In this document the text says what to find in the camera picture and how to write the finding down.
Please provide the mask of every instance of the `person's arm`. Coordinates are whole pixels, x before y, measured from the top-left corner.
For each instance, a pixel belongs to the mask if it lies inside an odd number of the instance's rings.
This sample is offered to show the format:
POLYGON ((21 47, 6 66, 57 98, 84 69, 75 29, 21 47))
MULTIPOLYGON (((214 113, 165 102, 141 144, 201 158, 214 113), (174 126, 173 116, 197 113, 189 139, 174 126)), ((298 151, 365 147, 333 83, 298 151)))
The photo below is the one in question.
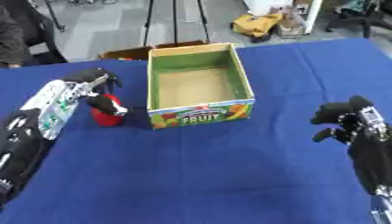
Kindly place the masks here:
POLYGON ((20 67, 25 51, 23 29, 11 18, 10 13, 0 6, 0 62, 9 67, 20 67))

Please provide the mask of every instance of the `tripod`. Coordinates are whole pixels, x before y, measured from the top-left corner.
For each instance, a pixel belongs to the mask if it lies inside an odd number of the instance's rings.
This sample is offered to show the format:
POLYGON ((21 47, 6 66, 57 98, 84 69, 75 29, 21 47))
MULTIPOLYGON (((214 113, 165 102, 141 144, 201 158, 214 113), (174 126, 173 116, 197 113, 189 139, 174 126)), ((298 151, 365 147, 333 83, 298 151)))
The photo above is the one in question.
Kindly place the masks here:
POLYGON ((63 24, 60 24, 59 20, 56 17, 56 14, 54 13, 53 7, 51 5, 51 3, 49 2, 50 0, 45 0, 45 4, 47 9, 49 10, 49 14, 52 17, 52 20, 54 22, 54 25, 56 25, 56 28, 60 31, 60 32, 64 32, 66 30, 66 26, 63 24))
MULTIPOLYGON (((207 17, 206 14, 204 13, 203 9, 203 4, 201 0, 198 1, 198 6, 199 6, 199 13, 201 16, 201 22, 204 27, 204 32, 206 34, 206 42, 210 43, 210 35, 208 33, 208 28, 207 28, 207 17)), ((147 46, 147 39, 149 36, 150 32, 150 27, 151 27, 151 17, 152 17, 152 9, 154 6, 154 0, 150 0, 150 5, 149 5, 149 12, 147 15, 147 22, 145 23, 145 34, 144 34, 144 42, 143 46, 147 46)), ((179 26, 178 26, 178 20, 177 20, 177 0, 172 0, 172 10, 173 10, 173 34, 174 34, 174 45, 179 46, 179 26)))

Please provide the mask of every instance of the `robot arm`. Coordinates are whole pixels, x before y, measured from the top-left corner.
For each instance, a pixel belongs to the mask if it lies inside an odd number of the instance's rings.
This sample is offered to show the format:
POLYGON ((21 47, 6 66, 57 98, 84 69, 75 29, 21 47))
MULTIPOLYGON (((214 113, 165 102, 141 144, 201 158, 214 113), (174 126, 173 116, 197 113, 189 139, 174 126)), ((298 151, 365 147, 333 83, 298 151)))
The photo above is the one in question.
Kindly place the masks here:
POLYGON ((313 140, 331 137, 347 144, 355 173, 372 197, 372 215, 379 224, 392 223, 392 135, 391 128, 373 106, 360 96, 348 103, 322 105, 311 119, 313 124, 333 123, 313 140))
POLYGON ((53 80, 42 87, 0 127, 0 205, 15 197, 34 173, 79 105, 80 98, 100 111, 125 116, 130 108, 101 95, 106 84, 122 83, 102 68, 53 80))

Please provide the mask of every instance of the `floor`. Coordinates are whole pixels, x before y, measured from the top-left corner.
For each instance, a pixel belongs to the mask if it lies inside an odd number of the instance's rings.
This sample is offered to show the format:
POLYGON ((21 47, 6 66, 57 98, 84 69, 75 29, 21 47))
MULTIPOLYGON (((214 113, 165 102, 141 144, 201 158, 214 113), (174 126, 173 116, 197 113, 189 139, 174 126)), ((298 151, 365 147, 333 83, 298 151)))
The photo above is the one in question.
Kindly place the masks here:
MULTIPOLYGON (((39 5, 38 9, 47 14, 48 10, 43 5, 43 0, 36 1, 39 5)), ((155 1, 148 38, 150 45, 173 41, 171 2, 155 1)), ((253 45, 248 38, 229 29, 229 23, 247 11, 242 0, 202 0, 202 2, 213 42, 232 42, 237 46, 253 45)), ((59 49, 71 61, 84 61, 96 59, 98 53, 141 46, 144 40, 148 3, 147 0, 118 0, 112 4, 110 2, 102 4, 100 0, 99 3, 82 5, 68 3, 67 0, 52 2, 59 21, 66 25, 65 32, 57 33, 59 49)), ((361 36, 360 31, 356 29, 324 32, 327 21, 333 17, 328 10, 331 7, 328 6, 330 5, 327 5, 318 17, 311 35, 298 39, 273 37, 262 45, 361 36)), ((178 21, 179 41, 205 38, 196 0, 178 0, 178 21)), ((376 29, 372 40, 392 57, 392 32, 376 29)))

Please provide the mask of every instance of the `open box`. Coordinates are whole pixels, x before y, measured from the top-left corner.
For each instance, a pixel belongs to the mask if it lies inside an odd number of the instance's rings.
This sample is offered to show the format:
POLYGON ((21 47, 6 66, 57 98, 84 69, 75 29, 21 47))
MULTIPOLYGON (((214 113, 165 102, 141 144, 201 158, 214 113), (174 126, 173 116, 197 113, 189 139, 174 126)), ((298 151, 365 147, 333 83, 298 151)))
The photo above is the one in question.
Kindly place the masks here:
POLYGON ((255 102, 232 44, 152 49, 148 83, 154 129, 248 118, 255 102))

